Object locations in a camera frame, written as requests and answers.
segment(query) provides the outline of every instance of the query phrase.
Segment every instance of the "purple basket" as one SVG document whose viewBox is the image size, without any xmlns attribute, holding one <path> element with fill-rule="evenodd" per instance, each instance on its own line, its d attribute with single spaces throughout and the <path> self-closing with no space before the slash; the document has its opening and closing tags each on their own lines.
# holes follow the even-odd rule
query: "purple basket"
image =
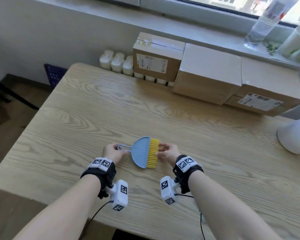
<svg viewBox="0 0 300 240">
<path fill-rule="evenodd" d="M 53 89 L 58 85 L 58 83 L 68 70 L 50 64 L 44 64 L 44 69 L 46 70 L 49 83 Z"/>
</svg>

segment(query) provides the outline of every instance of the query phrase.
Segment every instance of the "window sill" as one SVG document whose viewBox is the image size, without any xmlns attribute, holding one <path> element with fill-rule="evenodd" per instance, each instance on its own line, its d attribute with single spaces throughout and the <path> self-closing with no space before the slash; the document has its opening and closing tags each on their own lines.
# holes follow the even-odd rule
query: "window sill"
<svg viewBox="0 0 300 240">
<path fill-rule="evenodd" d="M 144 28 L 144 32 L 165 36 L 192 44 L 246 56 L 283 67 L 300 69 L 300 63 L 288 60 L 279 54 L 270 56 L 265 47 L 260 44 L 255 49 L 244 46 L 244 36 L 211 27 L 198 26 L 151 14 L 141 10 L 119 7 L 96 0 L 35 0 L 77 12 L 83 12 L 118 22 Z"/>
</svg>

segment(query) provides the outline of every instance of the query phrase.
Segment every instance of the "box lid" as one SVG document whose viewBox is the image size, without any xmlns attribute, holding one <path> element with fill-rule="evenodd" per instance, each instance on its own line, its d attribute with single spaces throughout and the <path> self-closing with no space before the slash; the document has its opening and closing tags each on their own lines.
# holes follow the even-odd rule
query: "box lid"
<svg viewBox="0 0 300 240">
<path fill-rule="evenodd" d="M 187 43 L 179 70 L 241 86 L 241 57 Z"/>
<path fill-rule="evenodd" d="M 181 60 L 185 45 L 181 41 L 140 32 L 133 48 Z"/>
<path fill-rule="evenodd" d="M 300 99 L 298 71 L 242 57 L 242 84 Z"/>
</svg>

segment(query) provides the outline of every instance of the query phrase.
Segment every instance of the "wire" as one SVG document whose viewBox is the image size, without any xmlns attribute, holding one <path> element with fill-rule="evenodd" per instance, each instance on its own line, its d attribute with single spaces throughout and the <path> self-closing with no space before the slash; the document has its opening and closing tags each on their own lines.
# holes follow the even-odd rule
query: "wire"
<svg viewBox="0 0 300 240">
<path fill-rule="evenodd" d="M 206 240 L 206 238 L 204 237 L 204 231 L 202 230 L 202 213 L 201 212 L 200 212 L 200 227 L 201 227 L 203 239 Z"/>
<path fill-rule="evenodd" d="M 93 218 L 96 216 L 96 214 L 97 214 L 103 207 L 105 207 L 105 206 L 106 206 L 107 204 L 109 204 L 109 203 L 113 203 L 113 200 L 109 200 L 107 203 L 105 203 L 103 206 L 101 206 L 101 207 L 99 208 L 99 210 L 97 210 L 96 213 L 93 215 L 93 217 L 92 217 L 91 220 L 89 221 L 88 225 L 92 222 L 92 220 L 93 220 Z"/>
<path fill-rule="evenodd" d="M 191 195 L 186 195 L 186 194 L 181 194 L 181 193 L 175 193 L 174 195 L 175 196 L 185 196 L 185 197 L 193 198 L 193 196 L 191 196 Z"/>
<path fill-rule="evenodd" d="M 186 194 L 181 194 L 181 193 L 175 193 L 175 196 L 185 196 L 185 197 L 190 197 L 190 198 L 194 198 L 191 195 L 186 195 Z M 206 238 L 204 237 L 204 231 L 202 230 L 202 213 L 200 212 L 200 227 L 201 227 L 201 232 L 202 232 L 202 236 L 203 239 L 206 240 Z"/>
</svg>

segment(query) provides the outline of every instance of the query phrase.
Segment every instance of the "black wrist strap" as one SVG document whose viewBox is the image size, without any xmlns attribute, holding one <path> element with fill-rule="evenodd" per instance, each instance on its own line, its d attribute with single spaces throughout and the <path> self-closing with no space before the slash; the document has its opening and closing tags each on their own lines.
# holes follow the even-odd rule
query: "black wrist strap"
<svg viewBox="0 0 300 240">
<path fill-rule="evenodd" d="M 178 167 L 177 164 L 178 164 L 178 161 L 180 161 L 184 157 L 187 157 L 187 155 L 178 156 L 177 159 L 176 159 L 176 165 L 173 168 L 173 173 L 176 175 L 176 179 L 177 179 L 178 183 L 180 184 L 182 194 L 190 192 L 190 189 L 189 189 L 189 186 L 188 186 L 188 180 L 189 180 L 190 175 L 193 172 L 197 171 L 197 170 L 200 170 L 201 172 L 204 172 L 202 167 L 200 167 L 199 165 L 192 166 L 186 172 L 183 172 Z"/>
<path fill-rule="evenodd" d="M 82 178 L 84 175 L 87 175 L 87 174 L 93 174 L 95 175 L 96 177 L 99 178 L 100 180 L 100 184 L 101 184 L 101 189 L 100 189 L 100 192 L 98 194 L 98 197 L 100 199 L 102 199 L 103 197 L 108 197 L 108 193 L 105 192 L 105 188 L 108 187 L 108 188 L 112 188 L 112 181 L 114 179 L 114 177 L 116 176 L 116 166 L 115 164 L 112 162 L 110 164 L 110 166 L 108 167 L 108 170 L 107 171 L 103 171 L 99 168 L 88 168 L 87 170 L 85 170 L 83 172 L 83 174 L 81 175 L 80 178 Z"/>
</svg>

